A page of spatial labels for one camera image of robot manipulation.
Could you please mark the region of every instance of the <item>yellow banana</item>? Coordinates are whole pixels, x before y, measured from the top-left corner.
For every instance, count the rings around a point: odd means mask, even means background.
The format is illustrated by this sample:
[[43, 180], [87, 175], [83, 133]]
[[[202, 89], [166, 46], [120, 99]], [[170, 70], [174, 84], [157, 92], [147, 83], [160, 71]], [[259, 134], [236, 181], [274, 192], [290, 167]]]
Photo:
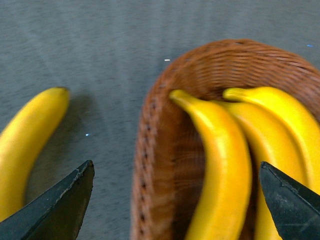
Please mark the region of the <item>yellow banana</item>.
[[252, 166], [247, 142], [223, 107], [183, 90], [169, 97], [186, 111], [205, 149], [202, 193], [185, 240], [237, 240], [250, 200]]
[[[251, 149], [257, 171], [261, 161], [268, 162], [306, 185], [307, 176], [301, 153], [286, 126], [260, 106], [247, 102], [215, 101], [237, 120]], [[262, 188], [258, 185], [255, 240], [281, 240]]]
[[308, 187], [320, 194], [320, 126], [309, 110], [290, 94], [269, 86], [229, 88], [224, 91], [223, 97], [259, 105], [277, 116], [302, 153]]
[[0, 222], [24, 206], [32, 167], [69, 106], [69, 91], [49, 88], [31, 99], [0, 135]]

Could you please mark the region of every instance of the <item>brown wicker basket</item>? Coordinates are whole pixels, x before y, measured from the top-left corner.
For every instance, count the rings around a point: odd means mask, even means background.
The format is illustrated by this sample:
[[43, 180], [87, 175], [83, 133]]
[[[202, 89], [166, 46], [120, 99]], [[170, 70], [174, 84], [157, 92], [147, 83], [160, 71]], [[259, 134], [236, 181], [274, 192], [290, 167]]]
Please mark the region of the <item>brown wicker basket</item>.
[[[221, 100], [226, 88], [272, 86], [299, 99], [320, 120], [320, 72], [300, 56], [249, 39], [221, 40], [176, 59], [141, 110], [134, 157], [131, 240], [182, 240], [199, 199], [204, 149], [188, 115], [168, 94], [183, 89]], [[251, 201], [240, 239], [251, 240]]]

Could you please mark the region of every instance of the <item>wicker basket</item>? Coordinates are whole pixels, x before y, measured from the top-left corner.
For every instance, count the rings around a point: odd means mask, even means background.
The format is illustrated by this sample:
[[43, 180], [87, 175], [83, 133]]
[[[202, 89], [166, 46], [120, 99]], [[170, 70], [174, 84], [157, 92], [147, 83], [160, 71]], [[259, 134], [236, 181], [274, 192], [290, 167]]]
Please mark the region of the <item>wicker basket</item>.
[[[168, 94], [183, 89], [221, 100], [226, 88], [272, 86], [299, 99], [320, 120], [320, 72], [300, 56], [249, 39], [211, 42], [176, 59], [141, 110], [134, 157], [131, 240], [182, 240], [199, 199], [204, 149], [188, 115]], [[251, 240], [251, 201], [241, 240]]]

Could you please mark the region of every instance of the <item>banana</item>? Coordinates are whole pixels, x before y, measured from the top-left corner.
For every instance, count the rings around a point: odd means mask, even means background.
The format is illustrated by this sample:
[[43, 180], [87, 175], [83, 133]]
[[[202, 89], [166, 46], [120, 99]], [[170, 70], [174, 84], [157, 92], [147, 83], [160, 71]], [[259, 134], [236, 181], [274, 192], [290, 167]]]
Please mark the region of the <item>banana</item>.
[[259, 105], [277, 116], [300, 149], [307, 172], [307, 186], [320, 194], [320, 126], [309, 110], [290, 94], [269, 86], [229, 88], [223, 92], [223, 97]]
[[[276, 116], [252, 103], [214, 102], [225, 107], [236, 118], [247, 139], [257, 172], [261, 161], [265, 161], [300, 183], [307, 184], [301, 153], [286, 126]], [[282, 239], [278, 234], [260, 184], [258, 185], [254, 239]]]
[[205, 149], [202, 193], [185, 240], [237, 240], [250, 200], [252, 166], [243, 132], [223, 107], [183, 90], [169, 97], [186, 111]]
[[31, 99], [0, 135], [0, 222], [24, 206], [32, 167], [69, 106], [69, 90], [49, 88]]

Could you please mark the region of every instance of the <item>gray carpet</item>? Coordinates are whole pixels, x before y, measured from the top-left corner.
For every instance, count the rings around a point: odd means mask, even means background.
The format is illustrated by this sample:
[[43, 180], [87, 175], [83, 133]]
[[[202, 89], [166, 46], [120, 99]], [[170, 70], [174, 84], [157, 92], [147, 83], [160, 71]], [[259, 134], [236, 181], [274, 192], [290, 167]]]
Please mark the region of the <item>gray carpet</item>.
[[164, 59], [212, 41], [249, 38], [320, 68], [319, 0], [186, 2], [1, 1], [0, 128], [40, 91], [70, 88], [67, 116], [32, 171], [27, 201], [93, 160], [79, 240], [129, 238], [139, 112], [170, 64]]

